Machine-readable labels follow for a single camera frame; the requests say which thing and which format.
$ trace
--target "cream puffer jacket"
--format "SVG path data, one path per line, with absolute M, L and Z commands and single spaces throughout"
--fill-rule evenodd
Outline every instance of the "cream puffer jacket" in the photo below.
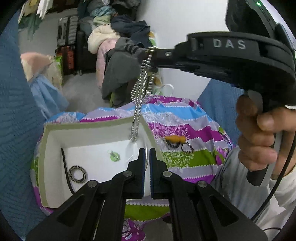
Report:
M 120 36 L 111 28 L 111 24 L 101 25 L 91 32 L 87 40 L 88 50 L 92 54 L 97 54 L 101 43 L 104 42 L 105 39 L 118 38 L 120 38 Z

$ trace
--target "hanging clothes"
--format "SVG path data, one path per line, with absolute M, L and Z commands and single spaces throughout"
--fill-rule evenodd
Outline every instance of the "hanging clothes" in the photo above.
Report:
M 35 31 L 39 28 L 39 25 L 41 22 L 42 22 L 42 19 L 39 17 L 39 15 L 36 14 L 36 12 L 34 12 L 26 17 L 23 17 L 19 23 L 18 28 L 19 29 L 26 28 L 28 31 L 28 40 L 32 41 L 33 35 Z
M 111 27 L 122 37 L 129 37 L 135 44 L 142 44 L 144 48 L 152 46 L 148 34 L 150 26 L 145 21 L 135 22 L 127 15 L 115 16 L 111 20 Z
M 23 16 L 28 16 L 29 14 L 36 12 L 38 9 L 39 2 L 40 2 L 40 0 L 26 1 L 26 3 L 22 6 L 22 9 L 21 9 L 21 12 L 19 15 L 19 19 L 18 19 L 18 23 L 21 22 L 21 19 L 23 18 Z
M 44 19 L 48 9 L 51 9 L 53 5 L 53 0 L 40 0 L 38 5 L 37 14 L 40 15 L 41 19 Z

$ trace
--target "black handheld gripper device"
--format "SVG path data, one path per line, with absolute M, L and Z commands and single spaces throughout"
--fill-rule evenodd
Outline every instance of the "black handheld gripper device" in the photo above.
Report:
M 283 25 L 253 0 L 230 0 L 226 24 L 230 32 L 189 34 L 174 49 L 155 50 L 152 66 L 230 83 L 244 89 L 262 112 L 296 106 L 295 52 Z M 277 152 L 281 137 L 275 135 Z M 247 179 L 266 186 L 273 168 L 248 172 Z

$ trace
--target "key ring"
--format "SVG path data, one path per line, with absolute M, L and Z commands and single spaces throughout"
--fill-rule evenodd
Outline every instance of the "key ring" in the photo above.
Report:
M 184 150 L 183 150 L 183 145 L 184 145 L 184 144 L 187 144 L 187 145 L 190 147 L 191 151 L 184 151 Z M 188 142 L 184 142 L 184 143 L 181 144 L 181 150 L 182 150 L 183 152 L 185 152 L 185 153 L 193 153 L 193 151 L 194 151 L 194 149 L 192 148 L 192 146 L 191 146 Z

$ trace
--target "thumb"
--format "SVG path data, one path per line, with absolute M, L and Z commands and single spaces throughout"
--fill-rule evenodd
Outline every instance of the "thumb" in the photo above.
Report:
M 257 124 L 261 130 L 272 133 L 279 131 L 295 132 L 296 110 L 285 107 L 276 108 L 258 115 Z

